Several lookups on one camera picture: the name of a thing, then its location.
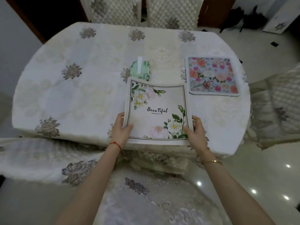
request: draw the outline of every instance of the hand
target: hand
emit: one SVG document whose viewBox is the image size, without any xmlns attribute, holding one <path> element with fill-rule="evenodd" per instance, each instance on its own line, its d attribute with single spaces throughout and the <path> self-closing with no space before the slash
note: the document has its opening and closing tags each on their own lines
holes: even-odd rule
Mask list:
<svg viewBox="0 0 300 225">
<path fill-rule="evenodd" d="M 129 124 L 125 129 L 123 129 L 122 124 L 124 120 L 124 112 L 119 113 L 115 123 L 112 127 L 112 139 L 111 142 L 116 142 L 121 147 L 127 142 L 129 134 L 133 128 L 133 124 Z"/>
<path fill-rule="evenodd" d="M 194 132 L 192 132 L 187 126 L 183 127 L 186 132 L 191 146 L 195 149 L 198 155 L 201 155 L 208 147 L 205 138 L 205 130 L 203 128 L 200 118 L 192 115 Z"/>
</svg>

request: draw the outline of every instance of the woman's left hand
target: woman's left hand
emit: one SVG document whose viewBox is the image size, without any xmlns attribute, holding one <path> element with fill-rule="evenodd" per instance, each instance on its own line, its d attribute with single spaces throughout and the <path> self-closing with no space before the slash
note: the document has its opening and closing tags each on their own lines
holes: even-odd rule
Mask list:
<svg viewBox="0 0 300 225">
<path fill-rule="evenodd" d="M 124 120 L 123 117 L 124 117 L 124 112 L 118 114 L 115 123 L 112 127 L 112 139 L 111 139 L 111 142 L 116 142 L 121 146 L 121 148 L 127 142 L 129 134 L 133 128 L 133 124 L 129 124 L 126 128 L 123 129 L 122 127 L 123 120 Z"/>
</svg>

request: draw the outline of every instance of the white tag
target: white tag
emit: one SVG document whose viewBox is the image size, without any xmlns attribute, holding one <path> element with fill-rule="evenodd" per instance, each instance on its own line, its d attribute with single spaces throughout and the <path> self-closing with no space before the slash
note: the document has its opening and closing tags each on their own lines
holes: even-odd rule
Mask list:
<svg viewBox="0 0 300 225">
<path fill-rule="evenodd" d="M 137 57 L 137 75 L 142 71 L 143 57 Z"/>
</svg>

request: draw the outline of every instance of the forearm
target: forearm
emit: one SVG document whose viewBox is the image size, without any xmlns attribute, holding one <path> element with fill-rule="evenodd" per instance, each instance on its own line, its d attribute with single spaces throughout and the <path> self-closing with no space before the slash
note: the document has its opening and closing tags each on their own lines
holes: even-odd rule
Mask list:
<svg viewBox="0 0 300 225">
<path fill-rule="evenodd" d="M 211 151 L 199 155 L 202 161 L 217 160 Z M 205 169 L 233 225 L 275 225 L 260 205 L 216 162 L 205 162 Z"/>
<path fill-rule="evenodd" d="M 120 149 L 108 146 L 97 165 L 80 185 L 74 199 L 59 216 L 56 225 L 92 224 Z"/>
</svg>

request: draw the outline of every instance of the gold bracelet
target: gold bracelet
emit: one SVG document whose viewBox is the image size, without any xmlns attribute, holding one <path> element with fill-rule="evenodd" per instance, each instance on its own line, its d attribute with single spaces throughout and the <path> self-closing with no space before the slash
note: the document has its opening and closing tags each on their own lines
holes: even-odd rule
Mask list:
<svg viewBox="0 0 300 225">
<path fill-rule="evenodd" d="M 219 164 L 223 165 L 223 163 L 218 161 L 218 160 L 205 160 L 205 161 L 202 162 L 202 164 L 203 163 L 219 163 Z"/>
</svg>

